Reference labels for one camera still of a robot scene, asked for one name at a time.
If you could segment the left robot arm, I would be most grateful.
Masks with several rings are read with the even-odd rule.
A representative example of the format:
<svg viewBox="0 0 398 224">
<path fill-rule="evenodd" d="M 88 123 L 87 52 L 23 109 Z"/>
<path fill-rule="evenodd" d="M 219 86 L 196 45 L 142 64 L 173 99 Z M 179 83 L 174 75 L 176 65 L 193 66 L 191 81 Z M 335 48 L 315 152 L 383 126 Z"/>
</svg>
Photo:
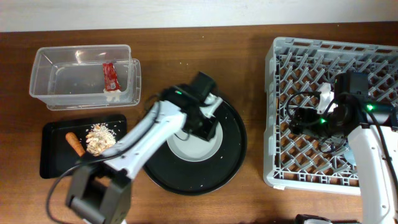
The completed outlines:
<svg viewBox="0 0 398 224">
<path fill-rule="evenodd" d="M 74 173 L 66 206 L 86 223 L 124 223 L 132 181 L 161 145 L 188 162 L 213 156 L 223 139 L 214 115 L 223 99 L 214 94 L 215 88 L 214 79 L 200 72 L 189 84 L 163 90 L 134 129 L 98 162 Z"/>
</svg>

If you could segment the orange carrot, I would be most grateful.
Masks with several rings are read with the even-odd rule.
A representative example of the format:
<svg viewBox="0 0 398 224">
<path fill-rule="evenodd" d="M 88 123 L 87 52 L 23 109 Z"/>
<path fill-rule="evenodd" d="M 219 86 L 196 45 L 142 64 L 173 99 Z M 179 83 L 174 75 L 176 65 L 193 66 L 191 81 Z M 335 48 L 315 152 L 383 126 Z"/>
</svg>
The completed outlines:
<svg viewBox="0 0 398 224">
<path fill-rule="evenodd" d="M 81 142 L 74 133 L 66 133 L 65 139 L 80 157 L 82 157 L 85 154 L 86 151 L 84 150 L 83 146 L 81 145 Z"/>
</svg>

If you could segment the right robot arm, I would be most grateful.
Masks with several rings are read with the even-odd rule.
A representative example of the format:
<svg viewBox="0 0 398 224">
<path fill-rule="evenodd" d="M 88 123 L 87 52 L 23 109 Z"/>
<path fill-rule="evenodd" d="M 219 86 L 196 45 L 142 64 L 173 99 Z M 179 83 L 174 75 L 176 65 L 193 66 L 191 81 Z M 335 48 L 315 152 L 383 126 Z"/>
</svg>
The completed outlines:
<svg viewBox="0 0 398 224">
<path fill-rule="evenodd" d="M 364 223 L 397 223 L 397 109 L 369 96 L 368 76 L 346 72 L 318 91 L 317 108 L 288 112 L 289 128 L 323 144 L 341 138 L 353 152 Z"/>
</svg>

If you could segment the grey plate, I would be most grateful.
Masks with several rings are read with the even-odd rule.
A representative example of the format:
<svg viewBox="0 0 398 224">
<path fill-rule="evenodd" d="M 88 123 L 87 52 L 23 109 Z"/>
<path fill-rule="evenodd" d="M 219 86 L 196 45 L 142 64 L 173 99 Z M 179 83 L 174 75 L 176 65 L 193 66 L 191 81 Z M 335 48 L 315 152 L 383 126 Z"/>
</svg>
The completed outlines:
<svg viewBox="0 0 398 224">
<path fill-rule="evenodd" d="M 201 162 L 214 156 L 223 141 L 223 129 L 217 124 L 215 135 L 209 141 L 180 130 L 167 139 L 170 150 L 180 159 L 188 162 Z"/>
</svg>

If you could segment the light blue cup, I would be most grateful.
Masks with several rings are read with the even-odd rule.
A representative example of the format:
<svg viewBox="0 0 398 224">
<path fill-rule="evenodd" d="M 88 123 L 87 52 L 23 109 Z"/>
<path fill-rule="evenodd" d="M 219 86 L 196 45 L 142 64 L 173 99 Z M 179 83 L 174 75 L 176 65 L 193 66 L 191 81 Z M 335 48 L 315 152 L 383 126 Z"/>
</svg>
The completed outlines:
<svg viewBox="0 0 398 224">
<path fill-rule="evenodd" d="M 349 146 L 346 147 L 343 157 L 349 164 L 351 164 L 352 166 L 356 166 L 356 161 L 354 159 L 353 151 Z"/>
</svg>

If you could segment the food scraps pile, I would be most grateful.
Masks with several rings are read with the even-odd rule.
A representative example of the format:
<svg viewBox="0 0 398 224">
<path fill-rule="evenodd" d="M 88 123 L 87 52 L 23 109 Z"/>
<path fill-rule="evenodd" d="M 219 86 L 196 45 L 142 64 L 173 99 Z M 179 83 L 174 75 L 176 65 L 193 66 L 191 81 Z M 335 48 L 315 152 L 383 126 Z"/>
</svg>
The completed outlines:
<svg viewBox="0 0 398 224">
<path fill-rule="evenodd" d="M 86 151 L 99 156 L 105 150 L 116 144 L 116 134 L 106 123 L 92 125 L 86 135 Z"/>
</svg>

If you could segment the red snack wrapper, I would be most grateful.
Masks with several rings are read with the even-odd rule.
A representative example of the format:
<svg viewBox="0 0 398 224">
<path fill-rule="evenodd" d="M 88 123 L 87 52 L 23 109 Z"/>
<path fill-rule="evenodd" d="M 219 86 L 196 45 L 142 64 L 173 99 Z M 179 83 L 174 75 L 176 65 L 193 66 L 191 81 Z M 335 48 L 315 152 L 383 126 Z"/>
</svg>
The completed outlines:
<svg viewBox="0 0 398 224">
<path fill-rule="evenodd" d="M 118 82 L 118 75 L 113 63 L 103 64 L 104 74 L 104 94 L 108 102 L 119 102 L 121 96 L 121 86 Z"/>
</svg>

